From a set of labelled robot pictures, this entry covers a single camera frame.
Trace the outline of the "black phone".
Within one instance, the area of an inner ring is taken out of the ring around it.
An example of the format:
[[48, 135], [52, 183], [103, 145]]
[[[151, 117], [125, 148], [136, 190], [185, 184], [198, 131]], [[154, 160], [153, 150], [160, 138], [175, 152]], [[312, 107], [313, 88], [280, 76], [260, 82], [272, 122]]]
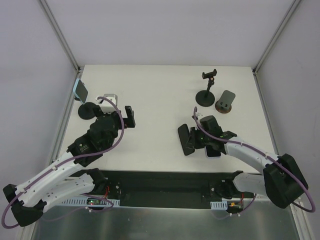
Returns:
[[195, 152], [195, 145], [193, 143], [188, 125], [185, 123], [182, 124], [180, 127], [178, 127], [177, 132], [178, 132], [178, 136], [179, 136], [179, 140], [180, 140], [183, 154], [185, 156], [189, 156], [192, 153], [194, 153]]

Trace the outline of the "black round phone stand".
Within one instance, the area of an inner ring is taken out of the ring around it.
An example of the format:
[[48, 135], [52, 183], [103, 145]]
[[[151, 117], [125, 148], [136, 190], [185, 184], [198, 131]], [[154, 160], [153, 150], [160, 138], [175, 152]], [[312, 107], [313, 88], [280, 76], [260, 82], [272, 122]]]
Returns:
[[98, 105], [88, 101], [87, 99], [84, 101], [84, 104], [78, 108], [78, 116], [83, 120], [91, 120], [96, 117], [96, 110], [98, 109]]

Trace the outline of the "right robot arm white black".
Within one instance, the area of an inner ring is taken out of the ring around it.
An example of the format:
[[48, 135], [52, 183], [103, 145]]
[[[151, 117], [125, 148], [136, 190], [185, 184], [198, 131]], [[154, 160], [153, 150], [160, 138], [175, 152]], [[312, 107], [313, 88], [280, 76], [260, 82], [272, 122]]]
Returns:
[[185, 156], [204, 149], [208, 157], [228, 155], [251, 166], [258, 174], [238, 170], [222, 180], [214, 190], [225, 199], [243, 192], [263, 195], [281, 209], [285, 209], [308, 191], [308, 184], [295, 159], [265, 152], [243, 141], [231, 131], [223, 131], [212, 115], [195, 120], [196, 126], [178, 128], [180, 144]]

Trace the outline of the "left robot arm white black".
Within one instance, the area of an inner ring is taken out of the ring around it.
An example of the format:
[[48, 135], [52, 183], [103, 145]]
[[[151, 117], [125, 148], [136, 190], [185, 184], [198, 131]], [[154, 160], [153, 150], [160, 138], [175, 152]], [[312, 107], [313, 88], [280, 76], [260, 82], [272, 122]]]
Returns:
[[[8, 184], [3, 193], [8, 201], [1, 224], [6, 229], [6, 214], [11, 211], [17, 223], [15, 227], [26, 227], [39, 220], [44, 213], [62, 201], [76, 195], [105, 191], [106, 183], [102, 172], [97, 169], [85, 170], [104, 153], [114, 149], [122, 140], [126, 128], [136, 126], [134, 111], [125, 106], [127, 117], [123, 118], [116, 109], [112, 113], [97, 112], [97, 118], [89, 130], [77, 138], [60, 158], [26, 182]], [[66, 181], [71, 175], [85, 170], [79, 178]]]

